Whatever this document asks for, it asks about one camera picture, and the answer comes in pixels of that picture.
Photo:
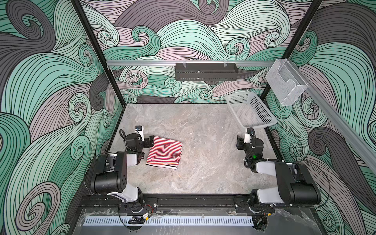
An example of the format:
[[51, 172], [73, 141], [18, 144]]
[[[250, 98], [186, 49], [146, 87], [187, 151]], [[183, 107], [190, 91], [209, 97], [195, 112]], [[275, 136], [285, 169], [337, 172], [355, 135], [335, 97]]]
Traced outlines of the red white striped tank top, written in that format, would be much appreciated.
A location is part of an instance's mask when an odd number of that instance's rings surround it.
[[183, 144], [176, 140], [154, 137], [154, 146], [150, 148], [146, 163], [179, 166]]

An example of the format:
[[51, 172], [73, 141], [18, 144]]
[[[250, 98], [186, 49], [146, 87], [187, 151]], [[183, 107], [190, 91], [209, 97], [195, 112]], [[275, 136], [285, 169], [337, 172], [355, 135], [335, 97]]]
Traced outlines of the white plastic laundry basket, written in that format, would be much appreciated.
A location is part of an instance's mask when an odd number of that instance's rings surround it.
[[276, 117], [253, 92], [236, 92], [226, 96], [227, 106], [241, 131], [266, 128], [277, 123]]

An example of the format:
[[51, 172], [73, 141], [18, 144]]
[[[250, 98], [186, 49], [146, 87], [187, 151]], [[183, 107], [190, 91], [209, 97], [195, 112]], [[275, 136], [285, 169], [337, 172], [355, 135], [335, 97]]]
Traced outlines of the black white striped tank top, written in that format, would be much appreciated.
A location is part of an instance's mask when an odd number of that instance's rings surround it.
[[161, 167], [161, 168], [168, 168], [168, 169], [177, 169], [177, 166], [173, 166], [173, 165], [163, 165], [163, 164], [149, 164], [149, 163], [146, 163], [146, 165], [149, 165], [149, 166], [154, 166], [154, 167]]

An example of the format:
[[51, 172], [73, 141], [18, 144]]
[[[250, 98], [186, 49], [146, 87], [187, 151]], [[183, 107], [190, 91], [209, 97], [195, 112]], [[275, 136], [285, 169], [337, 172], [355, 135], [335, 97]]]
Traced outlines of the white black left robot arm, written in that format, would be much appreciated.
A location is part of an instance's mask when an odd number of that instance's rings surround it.
[[96, 157], [89, 189], [93, 194], [113, 196], [123, 204], [143, 206], [143, 193], [140, 188], [128, 182], [127, 170], [141, 163], [145, 157], [143, 150], [154, 146], [155, 137], [144, 137], [140, 126], [136, 132], [126, 135], [119, 131], [125, 150], [104, 153]]

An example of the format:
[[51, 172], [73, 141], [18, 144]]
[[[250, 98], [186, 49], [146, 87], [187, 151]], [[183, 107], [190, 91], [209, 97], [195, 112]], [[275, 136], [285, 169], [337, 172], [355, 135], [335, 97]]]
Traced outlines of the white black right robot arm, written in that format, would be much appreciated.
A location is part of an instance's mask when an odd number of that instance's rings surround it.
[[304, 164], [286, 163], [263, 157], [263, 141], [249, 134], [237, 136], [236, 147], [245, 152], [244, 166], [254, 173], [273, 176], [277, 186], [267, 189], [253, 189], [251, 205], [303, 205], [321, 203], [321, 193]]

